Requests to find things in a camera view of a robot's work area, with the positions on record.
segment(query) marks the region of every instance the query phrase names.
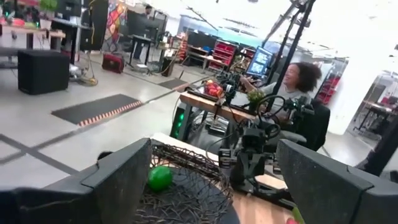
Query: workbench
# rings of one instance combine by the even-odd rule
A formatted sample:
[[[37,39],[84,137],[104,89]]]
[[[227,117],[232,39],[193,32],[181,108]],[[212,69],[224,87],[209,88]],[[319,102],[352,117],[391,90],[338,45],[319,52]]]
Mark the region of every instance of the workbench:
[[[198,88],[195,91],[203,92],[203,87]],[[200,110],[203,110],[205,112],[204,118],[207,116],[207,113],[215,113],[217,110],[216,103],[211,100],[207,100],[203,97],[196,96],[194,94],[191,94],[189,92],[183,92],[180,94],[180,100],[182,103],[186,104],[185,106],[185,111],[184,111],[184,119],[181,123],[180,131],[178,132],[178,140],[181,141],[186,141],[186,133],[189,132],[188,130],[188,121],[189,121],[189,116],[192,112],[193,108],[198,108]],[[232,99],[231,104],[233,105],[244,105],[248,103],[248,100],[246,98],[246,94],[237,92],[236,96],[234,99]],[[218,111],[217,115],[220,117],[223,117],[227,119],[228,121],[236,121],[240,122],[244,119],[250,119],[254,120],[255,116],[242,112],[240,110],[235,110],[227,106],[222,106]]]
[[[16,34],[26,34],[26,48],[33,49],[34,43],[34,35],[39,35],[41,38],[43,35],[46,35],[47,31],[45,29],[39,29],[32,26],[14,26],[9,25],[4,22],[0,23],[0,36],[4,38],[3,34],[11,35],[11,32],[15,32]],[[61,39],[65,38],[65,34],[60,30],[51,30],[49,32],[50,37],[50,48],[52,50],[60,50]]]
[[[151,139],[160,141],[164,144],[169,144],[171,146],[188,149],[189,151],[206,156],[204,150],[171,138],[162,133],[154,134]],[[212,153],[208,153],[208,157],[216,161],[218,160],[218,156]],[[276,189],[287,188],[284,181],[269,175],[257,176],[256,179],[258,182],[267,184]],[[240,224],[285,224],[287,219],[292,217],[292,214],[289,210],[278,207],[277,205],[257,197],[242,195],[237,192],[234,192],[233,194],[233,207],[238,214]]]
[[[357,129],[358,131],[370,131],[368,128],[370,125],[366,125],[366,123],[371,113],[375,114],[376,117],[372,119],[370,123],[373,123],[373,121],[377,120],[378,117],[382,117],[381,122],[385,122],[388,119],[388,117],[390,117],[390,115],[397,115],[397,113],[392,108],[389,108],[387,106],[383,106],[375,102],[370,102],[366,100],[364,100],[363,103],[365,104],[365,108],[368,111],[366,112],[365,117],[363,118],[361,124],[358,127],[354,127],[354,130]]]
[[[212,56],[208,55],[209,54],[208,51],[203,50],[203,49],[201,49],[199,47],[194,47],[194,46],[188,45],[186,53],[187,53],[186,60],[188,58],[193,58],[193,59],[197,59],[197,60],[198,59],[203,60],[202,71],[201,71],[203,74],[205,73],[206,66],[207,66],[208,62],[218,63],[218,64],[220,64],[223,67],[223,69],[228,66],[227,64],[223,63],[222,61],[214,59]]]

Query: black speaker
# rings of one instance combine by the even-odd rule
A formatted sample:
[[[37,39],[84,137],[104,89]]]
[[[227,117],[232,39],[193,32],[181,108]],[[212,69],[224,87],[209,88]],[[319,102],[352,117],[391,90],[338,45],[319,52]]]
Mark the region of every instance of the black speaker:
[[[18,89],[30,95],[66,90],[69,57],[52,50],[18,52]]]
[[[82,29],[80,50],[101,50],[108,20],[108,0],[95,0],[81,16],[81,24],[91,29]]]

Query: chair back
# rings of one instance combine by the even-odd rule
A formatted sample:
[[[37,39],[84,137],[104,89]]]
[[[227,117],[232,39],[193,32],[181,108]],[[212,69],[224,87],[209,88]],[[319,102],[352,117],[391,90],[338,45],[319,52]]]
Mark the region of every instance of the chair back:
[[[306,114],[298,127],[297,134],[307,139],[306,143],[299,143],[304,147],[317,151],[326,141],[330,110],[318,100],[311,103],[314,115]]]

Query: desk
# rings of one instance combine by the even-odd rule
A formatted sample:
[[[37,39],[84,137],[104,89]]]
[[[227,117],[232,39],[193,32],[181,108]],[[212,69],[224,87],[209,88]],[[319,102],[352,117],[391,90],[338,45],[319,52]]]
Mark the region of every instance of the desk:
[[[134,53],[134,51],[136,49],[136,43],[137,44],[145,44],[148,46],[147,53],[145,56],[145,62],[144,62],[144,65],[147,65],[148,58],[149,58],[150,44],[152,43],[152,40],[149,38],[140,36],[140,35],[129,35],[128,37],[131,38],[131,42],[132,42],[129,65],[131,65],[132,54]]]
[[[369,115],[371,113],[376,114],[377,117],[379,116],[383,116],[383,121],[387,120],[387,118],[391,115],[394,114],[393,110],[391,108],[388,108],[386,106],[383,105],[379,105],[375,102],[370,102],[370,101],[366,101],[364,100],[363,103],[365,104],[365,108],[368,109],[368,112],[365,114],[365,117],[363,118],[361,124],[359,125],[359,127],[355,127],[355,129],[357,129],[358,131],[362,131],[363,128],[365,128],[365,130],[367,130],[366,127],[364,127],[366,120],[368,119]]]
[[[91,29],[90,27],[83,26],[81,24],[77,24],[76,22],[71,22],[66,19],[60,19],[60,18],[53,18],[52,19],[52,24],[51,28],[56,27],[58,29],[59,25],[61,26],[67,26],[72,28],[72,46],[70,49],[70,63],[72,65],[75,64],[75,54],[76,54],[76,49],[79,49],[80,46],[80,29]]]
[[[151,139],[155,139],[165,144],[188,149],[197,154],[205,156],[205,151],[187,143],[178,141],[162,133],[154,134]],[[218,156],[208,153],[210,159],[218,160]],[[286,188],[285,182],[269,175],[256,177],[257,181],[270,185],[277,189]],[[270,202],[257,197],[248,197],[239,193],[233,195],[233,207],[238,214],[241,224],[285,224],[286,220],[292,216],[291,212],[273,205]]]
[[[236,103],[236,101],[241,101],[245,100],[246,97],[240,96],[241,93],[237,93],[236,97],[233,99],[232,103],[240,105],[240,103]],[[199,108],[203,111],[205,111],[205,114],[203,117],[207,115],[208,112],[210,113],[215,113],[217,110],[217,106],[215,105],[216,103],[211,100],[207,100],[205,98],[202,98],[200,96],[193,95],[188,92],[183,92],[180,94],[180,100],[182,103],[185,103],[185,111],[184,111],[184,119],[181,123],[180,131],[178,132],[178,140],[181,141],[186,141],[187,139],[187,133],[189,132],[188,130],[188,121],[189,117],[192,113],[192,108]],[[227,106],[222,106],[218,111],[217,115],[226,118],[228,120],[236,120],[237,122],[242,121],[243,119],[255,119],[255,116],[247,114],[245,112],[239,111],[239,110],[234,110],[232,108],[229,108]]]
[[[26,34],[27,49],[33,49],[34,34],[45,35],[47,33],[47,31],[44,29],[39,29],[31,26],[14,26],[4,22],[0,23],[0,35],[2,35],[3,32],[8,31],[15,32],[17,34]],[[58,48],[60,47],[60,39],[65,38],[65,34],[60,30],[53,30],[49,32],[49,35],[51,37],[50,48],[52,50],[59,50]]]
[[[193,52],[192,50],[197,50],[197,51],[203,52],[205,55],[201,55],[199,53]],[[203,50],[203,49],[198,48],[198,47],[193,47],[191,45],[188,45],[186,53],[187,53],[187,57],[192,55],[192,56],[198,57],[200,59],[203,59],[202,73],[205,73],[206,65],[207,65],[208,62],[218,63],[218,64],[223,66],[223,69],[228,66],[227,64],[223,63],[222,61],[216,60],[212,56],[207,55],[208,51]]]

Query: black bag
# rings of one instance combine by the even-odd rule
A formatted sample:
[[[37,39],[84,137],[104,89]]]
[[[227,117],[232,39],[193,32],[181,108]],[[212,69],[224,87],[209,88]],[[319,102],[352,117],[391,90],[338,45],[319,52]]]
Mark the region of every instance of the black bag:
[[[116,54],[104,54],[102,60],[102,69],[119,74],[122,73],[124,70],[123,56]]]

